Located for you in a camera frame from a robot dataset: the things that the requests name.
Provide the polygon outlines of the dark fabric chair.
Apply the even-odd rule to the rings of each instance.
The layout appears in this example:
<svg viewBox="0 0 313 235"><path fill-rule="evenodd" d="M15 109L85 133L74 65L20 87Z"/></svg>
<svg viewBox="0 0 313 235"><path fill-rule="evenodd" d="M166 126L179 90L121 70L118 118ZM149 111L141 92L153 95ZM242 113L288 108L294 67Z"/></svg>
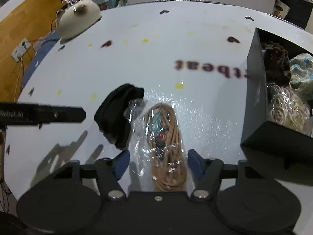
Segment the dark fabric chair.
<svg viewBox="0 0 313 235"><path fill-rule="evenodd" d="M289 7L285 20L305 29L312 12L312 3L307 0L279 0Z"/></svg>

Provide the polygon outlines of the bag of beige cords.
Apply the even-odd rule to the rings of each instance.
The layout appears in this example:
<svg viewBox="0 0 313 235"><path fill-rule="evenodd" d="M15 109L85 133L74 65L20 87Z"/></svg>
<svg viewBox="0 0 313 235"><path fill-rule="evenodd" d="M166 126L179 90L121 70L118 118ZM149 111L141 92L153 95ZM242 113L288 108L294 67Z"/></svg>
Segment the bag of beige cords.
<svg viewBox="0 0 313 235"><path fill-rule="evenodd" d="M308 106L290 86L280 87L275 83L267 85L269 94L268 120L295 130L305 132L305 122L310 117Z"/></svg>

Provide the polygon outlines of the bag of tan cords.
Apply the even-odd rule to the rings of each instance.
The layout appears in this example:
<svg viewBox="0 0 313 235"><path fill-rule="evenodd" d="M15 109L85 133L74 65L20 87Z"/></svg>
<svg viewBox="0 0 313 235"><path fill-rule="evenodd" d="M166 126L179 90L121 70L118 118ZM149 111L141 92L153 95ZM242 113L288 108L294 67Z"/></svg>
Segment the bag of tan cords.
<svg viewBox="0 0 313 235"><path fill-rule="evenodd" d="M130 122L130 171L146 192L187 189L188 169L183 140L172 105L137 99L125 116Z"/></svg>

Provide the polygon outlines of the black velvet scrunchie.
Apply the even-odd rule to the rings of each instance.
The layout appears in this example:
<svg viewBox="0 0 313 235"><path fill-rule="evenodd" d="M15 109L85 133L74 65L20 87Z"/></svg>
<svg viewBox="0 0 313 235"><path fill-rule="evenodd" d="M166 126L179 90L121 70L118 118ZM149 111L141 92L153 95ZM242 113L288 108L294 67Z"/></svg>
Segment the black velvet scrunchie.
<svg viewBox="0 0 313 235"><path fill-rule="evenodd" d="M94 115L99 130L118 149L127 148L130 136L131 125L124 113L131 101L143 97L143 88L123 84L106 97Z"/></svg>

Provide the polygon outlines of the blue quilted cushion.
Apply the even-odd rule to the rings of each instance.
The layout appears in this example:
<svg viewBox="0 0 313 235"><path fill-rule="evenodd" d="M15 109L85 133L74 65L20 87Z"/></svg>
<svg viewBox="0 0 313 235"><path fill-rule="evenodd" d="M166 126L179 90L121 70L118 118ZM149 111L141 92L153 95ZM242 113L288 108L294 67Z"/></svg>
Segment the blue quilted cushion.
<svg viewBox="0 0 313 235"><path fill-rule="evenodd" d="M41 46L36 52L34 58L32 59L31 63L26 67L24 76L22 78L22 87L24 88L29 79L31 78L34 71L37 69L39 64L42 62L44 57L49 53L49 51L56 45L60 37L58 36L57 32L53 30L49 33L43 41L41 41Z"/></svg>

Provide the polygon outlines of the white wall socket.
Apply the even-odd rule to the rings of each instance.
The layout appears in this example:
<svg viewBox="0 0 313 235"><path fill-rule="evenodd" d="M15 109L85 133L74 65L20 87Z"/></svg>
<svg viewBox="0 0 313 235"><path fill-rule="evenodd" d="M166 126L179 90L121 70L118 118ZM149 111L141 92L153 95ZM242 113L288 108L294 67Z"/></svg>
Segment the white wall socket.
<svg viewBox="0 0 313 235"><path fill-rule="evenodd" d="M12 51L11 57L18 62L20 58L29 50L31 43L24 38L18 46Z"/></svg>

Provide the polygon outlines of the blue floral fabric scrunchie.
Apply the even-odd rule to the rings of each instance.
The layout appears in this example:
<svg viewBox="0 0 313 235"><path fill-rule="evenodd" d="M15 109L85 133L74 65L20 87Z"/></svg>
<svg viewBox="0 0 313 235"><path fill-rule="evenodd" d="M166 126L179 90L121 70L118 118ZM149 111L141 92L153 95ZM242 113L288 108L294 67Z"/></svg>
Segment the blue floral fabric scrunchie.
<svg viewBox="0 0 313 235"><path fill-rule="evenodd" d="M312 55L299 54L290 60L290 85L305 101L312 100Z"/></svg>

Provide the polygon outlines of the white tote bag cartoon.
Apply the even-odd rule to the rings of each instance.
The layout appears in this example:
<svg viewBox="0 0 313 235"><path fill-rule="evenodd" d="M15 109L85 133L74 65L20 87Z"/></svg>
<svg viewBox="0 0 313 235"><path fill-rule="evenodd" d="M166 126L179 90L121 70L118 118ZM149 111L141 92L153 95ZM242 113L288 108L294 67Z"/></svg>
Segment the white tote bag cartoon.
<svg viewBox="0 0 313 235"><path fill-rule="evenodd" d="M276 0L273 14L278 18L283 18L284 9L285 9L285 4L282 3L280 0Z"/></svg>

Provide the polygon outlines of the black open storage box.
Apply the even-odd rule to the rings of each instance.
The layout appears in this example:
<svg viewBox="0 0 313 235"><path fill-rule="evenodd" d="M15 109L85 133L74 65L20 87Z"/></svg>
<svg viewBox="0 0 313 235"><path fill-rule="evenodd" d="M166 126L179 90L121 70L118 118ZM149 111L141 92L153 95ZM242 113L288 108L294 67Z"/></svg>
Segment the black open storage box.
<svg viewBox="0 0 313 235"><path fill-rule="evenodd" d="M268 119L270 98L261 44L273 41L290 57L307 52L296 43L256 29L247 56L247 97L241 148L258 171L277 179L312 183L312 138Z"/></svg>

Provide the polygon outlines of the dark crochet scrunchie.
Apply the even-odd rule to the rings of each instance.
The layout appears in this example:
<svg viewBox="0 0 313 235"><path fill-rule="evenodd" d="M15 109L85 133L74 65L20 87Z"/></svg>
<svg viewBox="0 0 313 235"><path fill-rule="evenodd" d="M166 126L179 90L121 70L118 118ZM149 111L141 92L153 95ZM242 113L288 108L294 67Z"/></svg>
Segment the dark crochet scrunchie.
<svg viewBox="0 0 313 235"><path fill-rule="evenodd" d="M261 47L267 82L280 87L288 86L291 79L288 51L271 41L262 42Z"/></svg>

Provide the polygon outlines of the white cat-shaped ceramic container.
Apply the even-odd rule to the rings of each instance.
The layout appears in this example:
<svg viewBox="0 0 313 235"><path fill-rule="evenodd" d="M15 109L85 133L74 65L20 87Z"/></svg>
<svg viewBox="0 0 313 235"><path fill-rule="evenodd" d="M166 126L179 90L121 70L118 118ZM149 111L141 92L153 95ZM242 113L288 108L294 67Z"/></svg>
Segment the white cat-shaped ceramic container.
<svg viewBox="0 0 313 235"><path fill-rule="evenodd" d="M72 39L101 19L100 7L93 0L79 0L56 13L56 32L62 40Z"/></svg>

